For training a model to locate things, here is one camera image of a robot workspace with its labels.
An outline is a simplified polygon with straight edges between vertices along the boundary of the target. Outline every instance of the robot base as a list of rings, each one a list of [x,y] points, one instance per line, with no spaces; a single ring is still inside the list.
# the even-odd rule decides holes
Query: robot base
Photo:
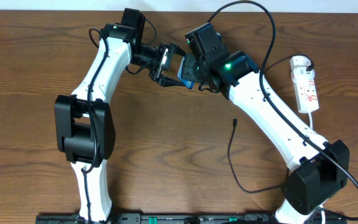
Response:
[[[227,222],[241,224],[278,224],[271,214],[254,213],[247,215],[141,215],[138,213],[120,213],[112,215],[105,222],[94,224],[223,224]],[[39,215],[35,224],[81,224],[86,223],[78,214]],[[321,217],[316,215],[306,224],[320,224]],[[326,224],[347,224],[346,220],[326,216]]]

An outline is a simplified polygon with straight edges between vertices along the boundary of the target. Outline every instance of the white wall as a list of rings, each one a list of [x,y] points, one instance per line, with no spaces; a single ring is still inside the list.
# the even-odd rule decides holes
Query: white wall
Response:
[[[0,0],[0,9],[113,10],[125,7],[141,11],[215,11],[234,0]],[[256,0],[271,12],[358,13],[358,0]],[[248,4],[226,11],[260,11]]]

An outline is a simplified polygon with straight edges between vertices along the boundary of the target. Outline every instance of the black connector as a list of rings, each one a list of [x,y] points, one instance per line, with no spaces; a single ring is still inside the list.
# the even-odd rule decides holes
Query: black connector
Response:
[[[237,117],[234,117],[233,119],[233,127],[236,127],[237,126]]]

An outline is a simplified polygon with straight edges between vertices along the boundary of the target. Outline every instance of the power plug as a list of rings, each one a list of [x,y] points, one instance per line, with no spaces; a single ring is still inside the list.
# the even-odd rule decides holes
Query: power plug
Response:
[[[311,113],[319,108],[314,70],[308,71],[310,60],[305,56],[294,56],[290,60],[291,79],[295,88],[299,113]]]

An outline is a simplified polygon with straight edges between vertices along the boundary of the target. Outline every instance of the cable clip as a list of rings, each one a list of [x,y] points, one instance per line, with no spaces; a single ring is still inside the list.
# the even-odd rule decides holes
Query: cable clip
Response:
[[[266,97],[264,96],[264,98],[262,99],[263,102],[266,102]]]
[[[306,142],[308,142],[309,140],[310,140],[310,138],[308,136],[306,136],[306,138],[302,142],[303,146],[306,146]]]

